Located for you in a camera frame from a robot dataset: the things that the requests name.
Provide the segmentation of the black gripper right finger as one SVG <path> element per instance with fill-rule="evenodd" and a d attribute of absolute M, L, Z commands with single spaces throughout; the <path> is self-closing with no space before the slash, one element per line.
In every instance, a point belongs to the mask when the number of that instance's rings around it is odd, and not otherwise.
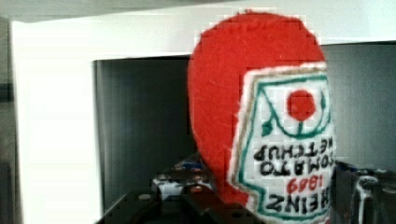
<path fill-rule="evenodd" d="M 396 175 L 383 169 L 336 163 L 331 224 L 396 224 Z"/>

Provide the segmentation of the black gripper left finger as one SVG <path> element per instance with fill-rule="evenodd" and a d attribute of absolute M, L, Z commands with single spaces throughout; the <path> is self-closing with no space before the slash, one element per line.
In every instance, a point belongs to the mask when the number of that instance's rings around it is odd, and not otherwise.
<path fill-rule="evenodd" d="M 120 198 L 96 224 L 265 224 L 239 203 L 225 203 L 209 187 L 192 185 L 167 200 L 157 190 Z"/>

